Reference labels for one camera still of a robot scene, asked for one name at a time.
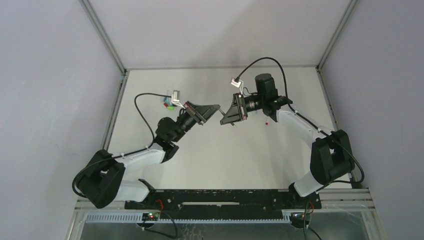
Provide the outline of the black gel pen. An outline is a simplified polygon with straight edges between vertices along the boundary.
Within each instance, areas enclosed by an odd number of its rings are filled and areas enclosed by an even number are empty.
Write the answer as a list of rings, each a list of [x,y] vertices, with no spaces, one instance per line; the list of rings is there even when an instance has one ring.
[[[224,113],[224,111],[223,111],[221,108],[219,109],[219,112],[222,114],[222,116],[225,116],[225,113]],[[231,122],[230,124],[231,124],[234,128],[237,128],[233,122]]]

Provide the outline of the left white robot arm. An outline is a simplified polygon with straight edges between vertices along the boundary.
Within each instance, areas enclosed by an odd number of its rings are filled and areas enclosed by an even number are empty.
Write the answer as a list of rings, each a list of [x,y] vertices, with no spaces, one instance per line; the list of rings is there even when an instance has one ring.
[[[116,155],[98,150],[74,177],[73,191],[98,209],[116,201],[144,201],[152,187],[141,179],[125,177],[146,166],[169,161],[179,150],[176,143],[195,125],[205,124],[220,108],[218,104],[197,105],[187,101],[176,119],[163,117],[158,121],[152,143],[143,149]]]

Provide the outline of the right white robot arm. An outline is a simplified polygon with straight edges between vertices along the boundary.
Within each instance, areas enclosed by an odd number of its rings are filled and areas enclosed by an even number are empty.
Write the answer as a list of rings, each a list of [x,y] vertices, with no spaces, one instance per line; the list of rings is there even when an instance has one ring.
[[[255,77],[256,92],[244,96],[244,82],[233,78],[231,85],[239,89],[233,94],[221,125],[245,121],[250,112],[261,110],[276,123],[292,129],[310,147],[309,171],[289,186],[295,198],[305,198],[355,169],[349,136],[343,130],[332,131],[302,113],[287,96],[279,95],[269,73]]]

